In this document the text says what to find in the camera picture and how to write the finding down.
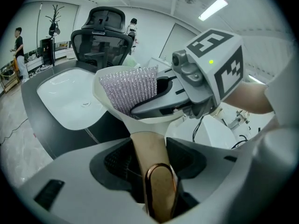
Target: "black office chair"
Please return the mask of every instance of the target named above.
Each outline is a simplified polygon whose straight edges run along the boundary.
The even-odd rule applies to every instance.
[[[78,61],[90,63],[98,70],[122,65],[131,51],[132,39],[124,35],[125,14],[114,7],[96,7],[80,30],[71,34]]]

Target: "black countertop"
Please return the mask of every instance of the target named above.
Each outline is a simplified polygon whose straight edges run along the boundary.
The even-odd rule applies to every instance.
[[[88,128],[92,135],[85,129],[75,131],[64,128],[52,116],[36,90],[45,80],[71,68],[81,68],[92,73],[97,71],[97,68],[90,64],[72,60],[43,71],[21,86],[25,110],[32,129],[53,159],[72,150],[96,145],[95,139],[102,143],[130,136],[123,122],[109,112]]]

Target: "white ceiling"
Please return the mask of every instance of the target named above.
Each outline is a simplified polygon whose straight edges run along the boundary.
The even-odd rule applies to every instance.
[[[271,79],[293,51],[292,31],[271,0],[226,0],[228,6],[205,21],[199,15],[216,0],[89,0],[98,6],[141,7],[180,19],[199,31],[218,28],[244,37],[245,61],[256,77]]]

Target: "man in black shirt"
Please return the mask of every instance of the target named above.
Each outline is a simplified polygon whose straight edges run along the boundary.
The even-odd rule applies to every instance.
[[[14,49],[11,49],[10,52],[15,51],[14,56],[17,59],[18,67],[23,76],[22,82],[26,82],[29,80],[29,74],[24,62],[24,50],[23,50],[23,38],[20,36],[22,32],[22,28],[16,28],[14,32],[14,36],[16,37]]]

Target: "black t-shirt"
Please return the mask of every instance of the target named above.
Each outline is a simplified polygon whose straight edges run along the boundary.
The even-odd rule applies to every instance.
[[[21,36],[19,36],[15,40],[15,44],[14,44],[15,50],[17,50],[21,45],[23,45],[23,38]],[[17,52],[17,54],[15,55],[15,58],[17,58],[18,56],[24,56],[24,50],[23,50],[23,48]]]

